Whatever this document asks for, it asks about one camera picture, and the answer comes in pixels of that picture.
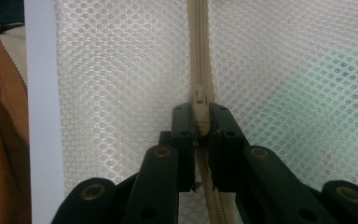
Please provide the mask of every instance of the zipper teeth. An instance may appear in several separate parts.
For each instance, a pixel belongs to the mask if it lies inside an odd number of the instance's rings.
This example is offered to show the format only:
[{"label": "zipper teeth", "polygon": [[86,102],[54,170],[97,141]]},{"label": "zipper teeth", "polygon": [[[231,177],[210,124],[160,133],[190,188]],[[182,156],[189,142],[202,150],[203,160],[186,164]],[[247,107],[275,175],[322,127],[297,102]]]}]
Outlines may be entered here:
[{"label": "zipper teeth", "polygon": [[198,84],[204,83],[203,48],[203,0],[196,0],[196,73]]},{"label": "zipper teeth", "polygon": [[225,195],[223,195],[221,192],[219,191],[213,191],[212,187],[213,187],[213,181],[211,178],[211,169],[208,166],[208,151],[206,150],[206,148],[201,148],[200,149],[200,159],[203,160],[203,162],[201,164],[204,165],[205,169],[204,169],[204,173],[201,173],[202,175],[206,175],[205,177],[203,177],[203,181],[205,182],[204,186],[207,187],[207,189],[205,188],[205,193],[209,194],[213,197],[213,201],[212,202],[207,202],[207,203],[213,203],[211,204],[211,208],[214,211],[209,211],[211,212],[215,212],[217,214],[217,223],[219,224],[229,224],[232,223],[230,221],[230,218],[228,217],[228,212],[227,212],[227,207],[225,204],[225,200],[223,199],[225,197]]}]

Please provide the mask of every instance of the black plastic part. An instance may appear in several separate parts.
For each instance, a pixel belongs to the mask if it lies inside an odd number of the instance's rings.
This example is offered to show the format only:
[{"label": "black plastic part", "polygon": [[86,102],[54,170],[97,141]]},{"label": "black plastic part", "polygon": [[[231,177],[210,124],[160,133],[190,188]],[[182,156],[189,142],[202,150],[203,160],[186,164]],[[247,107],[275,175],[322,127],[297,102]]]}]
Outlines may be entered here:
[{"label": "black plastic part", "polygon": [[358,223],[358,186],[347,181],[324,184],[322,202],[340,223]]},{"label": "black plastic part", "polygon": [[251,223],[337,223],[279,157],[265,147],[246,147],[237,202]]},{"label": "black plastic part", "polygon": [[117,223],[120,219],[113,182],[92,178],[78,184],[61,204],[52,224]]},{"label": "black plastic part", "polygon": [[180,192],[194,190],[196,185],[195,145],[197,136],[195,130],[191,104],[186,103],[174,107],[170,145],[175,147],[179,154],[178,188]]},{"label": "black plastic part", "polygon": [[122,223],[177,223],[178,153],[158,145],[146,151]]},{"label": "black plastic part", "polygon": [[209,108],[211,130],[208,136],[208,163],[213,188],[223,192],[235,192],[240,179],[239,157],[249,143],[226,107],[210,104]]}]

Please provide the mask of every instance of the zipper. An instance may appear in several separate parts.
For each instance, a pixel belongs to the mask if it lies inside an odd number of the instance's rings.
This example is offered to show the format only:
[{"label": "zipper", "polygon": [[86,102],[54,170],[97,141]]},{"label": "zipper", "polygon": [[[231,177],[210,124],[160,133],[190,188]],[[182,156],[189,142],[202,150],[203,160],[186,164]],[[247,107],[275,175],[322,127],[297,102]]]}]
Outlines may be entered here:
[{"label": "zipper", "polygon": [[208,39],[207,0],[187,0],[190,30],[190,97],[196,129],[201,136],[196,157],[212,224],[235,223],[232,194],[213,191],[205,136],[210,129],[209,103],[213,103],[213,83]]},{"label": "zipper", "polygon": [[190,28],[191,85],[196,129],[204,136],[209,132],[209,107],[213,102],[213,86],[208,48],[208,17],[206,0],[187,0]]}]

